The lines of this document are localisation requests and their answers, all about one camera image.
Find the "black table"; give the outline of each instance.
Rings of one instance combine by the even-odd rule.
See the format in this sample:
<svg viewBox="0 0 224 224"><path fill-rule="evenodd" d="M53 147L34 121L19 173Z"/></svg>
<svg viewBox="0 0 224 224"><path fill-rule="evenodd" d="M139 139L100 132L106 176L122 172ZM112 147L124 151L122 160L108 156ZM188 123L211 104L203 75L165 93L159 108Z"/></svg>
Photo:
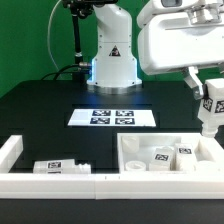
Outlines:
<svg viewBox="0 0 224 224"><path fill-rule="evenodd" d="M151 109L157 126L69 127L74 109ZM0 145L23 135L10 172L36 160L75 159L93 173L117 173L117 133L200 132L199 101L184 82L146 82L141 91L104 95L71 81L27 81L0 99ZM217 141L224 146L224 129ZM1 223L223 223L223 200L0 200Z"/></svg>

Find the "white foam block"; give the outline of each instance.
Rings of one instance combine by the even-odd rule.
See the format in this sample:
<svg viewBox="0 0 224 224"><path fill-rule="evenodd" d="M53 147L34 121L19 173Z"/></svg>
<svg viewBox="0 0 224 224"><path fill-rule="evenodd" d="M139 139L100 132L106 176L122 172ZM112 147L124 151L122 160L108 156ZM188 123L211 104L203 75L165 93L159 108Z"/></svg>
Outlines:
<svg viewBox="0 0 224 224"><path fill-rule="evenodd" d="M157 148L149 163L149 171L169 171L173 166L174 150L171 147Z"/></svg>
<svg viewBox="0 0 224 224"><path fill-rule="evenodd" d="M193 171L197 158L191 144L177 143L176 170Z"/></svg>

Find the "robotic arm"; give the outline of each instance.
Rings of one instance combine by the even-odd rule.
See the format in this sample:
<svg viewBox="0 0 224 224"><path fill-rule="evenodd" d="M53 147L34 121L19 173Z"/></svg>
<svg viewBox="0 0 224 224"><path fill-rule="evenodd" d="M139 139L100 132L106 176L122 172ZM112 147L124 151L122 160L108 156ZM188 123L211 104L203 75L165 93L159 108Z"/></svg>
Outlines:
<svg viewBox="0 0 224 224"><path fill-rule="evenodd" d="M224 124L224 79L202 85L197 73L215 66L224 72L223 0L151 0L137 21L142 70L148 75L181 71L195 99L202 99L202 134L214 137Z"/></svg>
<svg viewBox="0 0 224 224"><path fill-rule="evenodd" d="M77 17L86 18L95 11L98 28L98 52L92 60L92 76L87 81L92 91L122 94L141 86L137 78L137 61L132 55L132 18L115 4L118 0L63 0L70 8L74 30ZM81 55L79 35L75 32L76 55Z"/></svg>

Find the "white bin divider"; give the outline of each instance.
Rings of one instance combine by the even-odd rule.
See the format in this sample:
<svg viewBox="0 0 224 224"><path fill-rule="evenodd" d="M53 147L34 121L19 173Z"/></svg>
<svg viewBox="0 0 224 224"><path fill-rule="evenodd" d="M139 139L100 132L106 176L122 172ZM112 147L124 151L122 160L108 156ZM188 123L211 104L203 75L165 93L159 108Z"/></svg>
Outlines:
<svg viewBox="0 0 224 224"><path fill-rule="evenodd" d="M0 148L0 173L8 173L23 151L21 135L11 135Z"/></svg>

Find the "warning label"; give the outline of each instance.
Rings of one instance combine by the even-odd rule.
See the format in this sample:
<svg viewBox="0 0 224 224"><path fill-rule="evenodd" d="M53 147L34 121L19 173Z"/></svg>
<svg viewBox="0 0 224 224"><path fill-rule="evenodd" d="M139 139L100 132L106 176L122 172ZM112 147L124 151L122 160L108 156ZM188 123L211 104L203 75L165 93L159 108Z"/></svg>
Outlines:
<svg viewBox="0 0 224 224"><path fill-rule="evenodd" d="M113 50L110 52L110 55L111 57L120 57L120 52L119 50L117 49L117 46L114 46Z"/></svg>

